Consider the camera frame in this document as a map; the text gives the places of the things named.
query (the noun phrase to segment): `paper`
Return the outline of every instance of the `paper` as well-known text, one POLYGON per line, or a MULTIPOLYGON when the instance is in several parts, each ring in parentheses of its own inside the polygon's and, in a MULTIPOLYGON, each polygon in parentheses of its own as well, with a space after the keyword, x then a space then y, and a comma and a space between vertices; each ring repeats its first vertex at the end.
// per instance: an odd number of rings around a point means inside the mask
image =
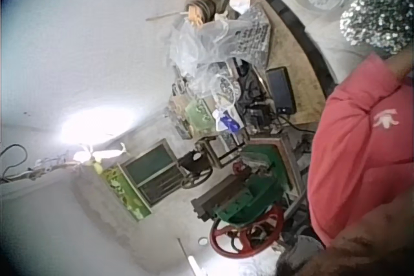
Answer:
POLYGON ((250 8, 250 0, 230 0, 229 5, 236 12, 244 14, 250 8))

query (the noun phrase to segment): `black wheel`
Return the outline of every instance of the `black wheel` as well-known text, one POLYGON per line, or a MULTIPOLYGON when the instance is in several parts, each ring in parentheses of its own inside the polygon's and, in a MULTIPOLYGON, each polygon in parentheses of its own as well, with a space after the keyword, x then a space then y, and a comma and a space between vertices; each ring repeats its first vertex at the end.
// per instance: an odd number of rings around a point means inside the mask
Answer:
POLYGON ((192 189, 198 187, 199 185, 205 183, 209 177, 213 174, 213 169, 209 168, 207 171, 203 171, 198 176, 193 174, 187 174, 181 182, 181 188, 183 189, 192 189))

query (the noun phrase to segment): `black phone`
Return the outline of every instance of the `black phone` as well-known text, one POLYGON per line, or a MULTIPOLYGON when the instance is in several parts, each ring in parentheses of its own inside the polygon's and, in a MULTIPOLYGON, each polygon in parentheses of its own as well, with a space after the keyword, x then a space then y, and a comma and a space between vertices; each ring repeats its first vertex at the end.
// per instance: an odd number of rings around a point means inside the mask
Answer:
POLYGON ((276 113, 295 114, 296 102, 286 67, 266 71, 269 91, 272 95, 276 113))

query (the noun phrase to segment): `person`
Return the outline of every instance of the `person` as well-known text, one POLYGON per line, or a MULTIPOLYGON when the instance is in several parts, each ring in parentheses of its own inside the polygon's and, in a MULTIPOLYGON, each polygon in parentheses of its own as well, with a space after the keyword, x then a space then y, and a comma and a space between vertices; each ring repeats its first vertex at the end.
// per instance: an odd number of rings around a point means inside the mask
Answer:
POLYGON ((414 187, 368 212, 300 266, 278 262, 276 276, 412 276, 413 258, 414 187))
POLYGON ((414 184, 413 47, 370 55, 331 94, 312 143, 310 219, 329 247, 347 226, 414 184))

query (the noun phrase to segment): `wooden table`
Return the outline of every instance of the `wooden table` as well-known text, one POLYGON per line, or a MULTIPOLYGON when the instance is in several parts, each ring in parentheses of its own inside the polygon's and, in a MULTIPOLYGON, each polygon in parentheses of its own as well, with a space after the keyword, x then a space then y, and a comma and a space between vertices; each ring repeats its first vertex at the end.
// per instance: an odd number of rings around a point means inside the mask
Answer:
MULTIPOLYGON (((271 5, 265 0, 251 0, 251 3, 256 2, 262 4, 272 25, 268 69, 285 66, 289 72, 298 109, 290 118, 291 122, 318 122, 325 106, 325 96, 306 53, 271 5)), ((259 74, 265 80, 265 73, 259 74)))

